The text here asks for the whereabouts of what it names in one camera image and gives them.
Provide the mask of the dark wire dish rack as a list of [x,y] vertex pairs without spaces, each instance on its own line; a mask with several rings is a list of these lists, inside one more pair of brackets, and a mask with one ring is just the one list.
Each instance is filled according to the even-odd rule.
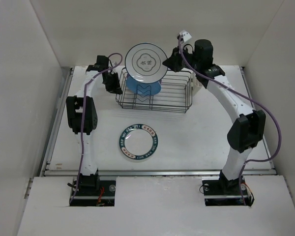
[[160,92],[156,95],[151,93],[151,86],[146,91],[139,93],[131,91],[126,85],[128,73],[123,68],[119,82],[123,94],[116,95],[116,102],[125,109],[151,110],[162,112],[186,113],[192,105],[192,74],[184,70],[179,73],[168,71],[161,80]]

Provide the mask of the white plate with flower outline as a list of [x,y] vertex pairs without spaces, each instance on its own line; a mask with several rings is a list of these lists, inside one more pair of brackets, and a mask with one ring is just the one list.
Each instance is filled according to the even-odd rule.
[[125,68],[133,79],[151,84],[160,81],[168,71],[163,65],[166,53],[157,45],[140,43],[133,46],[125,56]]

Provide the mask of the green rimmed white plate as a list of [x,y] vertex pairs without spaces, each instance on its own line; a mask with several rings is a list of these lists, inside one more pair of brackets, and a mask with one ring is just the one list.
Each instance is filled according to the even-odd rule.
[[146,124],[133,124],[120,134],[118,146],[121,153],[132,162],[142,162],[152,157],[159,145],[156,131]]

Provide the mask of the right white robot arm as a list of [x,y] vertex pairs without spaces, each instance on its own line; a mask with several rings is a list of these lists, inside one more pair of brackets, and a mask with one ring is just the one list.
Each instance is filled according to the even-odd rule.
[[197,40],[189,53],[183,48],[187,40],[180,35],[178,46],[163,65],[180,72],[188,68],[196,79],[219,101],[233,125],[227,134],[230,151],[220,172],[218,188],[224,195],[238,195],[242,189],[242,168],[251,151],[263,138],[266,115],[245,104],[244,95],[235,91],[222,68],[213,63],[213,46],[209,40]]

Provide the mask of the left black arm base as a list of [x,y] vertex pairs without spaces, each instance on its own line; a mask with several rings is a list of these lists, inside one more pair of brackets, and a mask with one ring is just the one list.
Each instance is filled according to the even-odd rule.
[[79,176],[67,184],[71,188],[71,207],[113,207],[115,205],[116,180],[101,180],[98,174]]

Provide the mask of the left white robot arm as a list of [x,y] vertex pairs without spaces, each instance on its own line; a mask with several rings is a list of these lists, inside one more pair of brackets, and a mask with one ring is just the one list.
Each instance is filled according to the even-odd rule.
[[122,55],[113,53],[109,56],[97,56],[96,63],[87,67],[81,88],[66,98],[68,125],[77,139],[81,155],[75,188],[83,188],[89,195],[95,195],[100,190],[100,182],[95,179],[98,164],[93,138],[98,116],[94,96],[100,85],[103,85],[108,93],[122,93],[116,71],[121,62],[112,62],[112,56]]

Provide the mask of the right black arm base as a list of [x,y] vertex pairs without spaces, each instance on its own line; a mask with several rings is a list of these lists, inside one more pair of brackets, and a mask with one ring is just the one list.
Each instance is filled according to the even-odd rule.
[[199,191],[204,195],[205,206],[249,206],[255,201],[244,177],[228,181],[220,176],[218,179],[204,178]]

